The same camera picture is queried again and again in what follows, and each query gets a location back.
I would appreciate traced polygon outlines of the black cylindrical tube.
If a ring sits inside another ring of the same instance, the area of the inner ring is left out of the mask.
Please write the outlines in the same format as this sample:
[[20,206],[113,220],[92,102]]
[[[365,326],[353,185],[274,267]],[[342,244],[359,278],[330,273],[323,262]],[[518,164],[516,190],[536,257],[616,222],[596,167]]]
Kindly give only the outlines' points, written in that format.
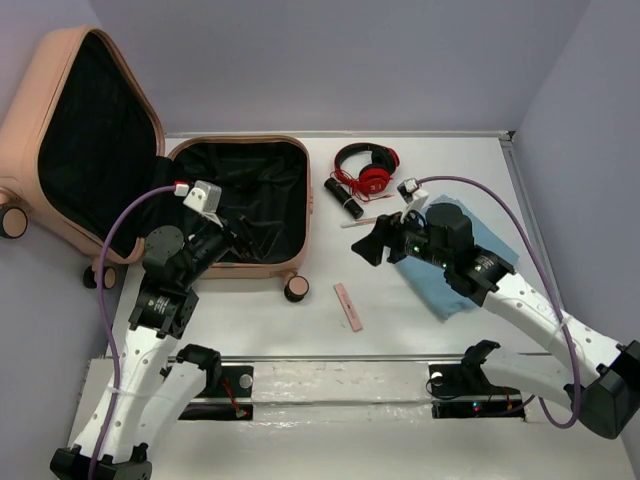
[[363,216],[364,210],[337,180],[328,178],[324,182],[324,188],[353,219],[357,220]]

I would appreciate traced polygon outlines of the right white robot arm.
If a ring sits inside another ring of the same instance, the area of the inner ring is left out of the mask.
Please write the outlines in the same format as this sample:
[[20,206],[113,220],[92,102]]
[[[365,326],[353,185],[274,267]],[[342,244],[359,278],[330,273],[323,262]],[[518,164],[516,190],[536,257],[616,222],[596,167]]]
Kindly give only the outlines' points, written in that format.
[[452,290],[521,330],[549,355],[528,360],[481,341],[462,360],[460,379],[468,390],[492,385],[529,392],[576,409],[579,422],[606,439],[617,438],[638,412],[638,341],[623,344],[554,311],[510,263],[476,244],[472,222],[458,206],[439,203],[425,214],[380,215],[351,249],[372,266],[412,257],[440,268]]

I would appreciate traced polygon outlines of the white pink thin stick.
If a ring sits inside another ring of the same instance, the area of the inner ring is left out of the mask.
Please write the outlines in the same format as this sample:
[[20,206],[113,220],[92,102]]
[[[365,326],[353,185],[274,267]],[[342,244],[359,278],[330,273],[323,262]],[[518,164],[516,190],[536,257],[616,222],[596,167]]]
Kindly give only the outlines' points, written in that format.
[[371,224],[375,224],[376,220],[377,220],[377,217],[350,220],[350,221],[346,221],[346,222],[341,223],[340,227],[341,228],[353,228],[353,227],[357,227],[357,226],[371,225]]

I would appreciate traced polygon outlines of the pink hard-shell suitcase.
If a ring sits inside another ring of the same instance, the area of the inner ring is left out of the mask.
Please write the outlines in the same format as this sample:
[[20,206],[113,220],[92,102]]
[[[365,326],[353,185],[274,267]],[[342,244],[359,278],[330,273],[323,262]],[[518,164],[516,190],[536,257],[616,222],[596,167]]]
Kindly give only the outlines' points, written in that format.
[[167,150],[156,112],[103,30],[44,36],[1,126],[4,238],[36,222],[91,260],[131,264],[155,228],[170,224],[187,235],[200,228],[197,213],[162,192],[200,180],[221,188],[223,218],[245,218],[266,241],[262,259],[228,253],[207,276],[280,276],[286,298],[302,300],[312,210],[305,146],[288,136],[233,135]]

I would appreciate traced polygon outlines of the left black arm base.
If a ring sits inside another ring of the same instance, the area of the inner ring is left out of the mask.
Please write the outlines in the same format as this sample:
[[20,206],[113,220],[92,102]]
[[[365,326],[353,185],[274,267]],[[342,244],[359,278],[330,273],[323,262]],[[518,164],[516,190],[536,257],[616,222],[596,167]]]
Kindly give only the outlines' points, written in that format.
[[254,366],[223,364],[216,385],[207,382],[179,416],[180,421],[251,421]]

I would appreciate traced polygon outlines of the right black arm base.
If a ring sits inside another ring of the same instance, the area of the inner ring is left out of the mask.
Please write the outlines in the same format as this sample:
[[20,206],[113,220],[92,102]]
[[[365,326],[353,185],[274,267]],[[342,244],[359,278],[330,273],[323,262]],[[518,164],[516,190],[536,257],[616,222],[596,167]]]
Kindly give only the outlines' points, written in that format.
[[526,418],[526,397],[517,389],[489,384],[461,363],[436,363],[425,383],[437,420]]

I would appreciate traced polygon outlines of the red black headphones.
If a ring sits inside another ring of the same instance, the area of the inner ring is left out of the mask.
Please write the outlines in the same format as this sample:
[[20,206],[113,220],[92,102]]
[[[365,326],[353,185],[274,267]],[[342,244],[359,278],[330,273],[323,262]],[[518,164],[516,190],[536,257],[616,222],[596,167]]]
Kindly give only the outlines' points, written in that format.
[[[357,177],[342,168],[349,158],[366,152],[370,154],[370,162],[360,170]],[[334,158],[332,177],[346,186],[352,196],[364,203],[369,203],[390,197],[390,194],[383,195],[383,192],[392,180],[399,164],[399,156],[392,148],[374,143],[358,142],[346,145],[337,152]]]

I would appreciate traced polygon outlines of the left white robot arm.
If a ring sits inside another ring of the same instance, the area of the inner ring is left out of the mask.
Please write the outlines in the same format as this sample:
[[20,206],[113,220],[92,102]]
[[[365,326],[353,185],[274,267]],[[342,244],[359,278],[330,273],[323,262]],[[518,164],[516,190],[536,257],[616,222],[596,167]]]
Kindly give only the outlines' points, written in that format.
[[193,315],[196,280],[225,254],[259,258],[261,242],[244,217],[207,218],[191,238],[174,226],[150,233],[145,275],[116,366],[98,406],[72,446],[50,469],[59,479],[148,479],[159,442],[197,394],[221,383],[219,352],[189,344],[167,360]]

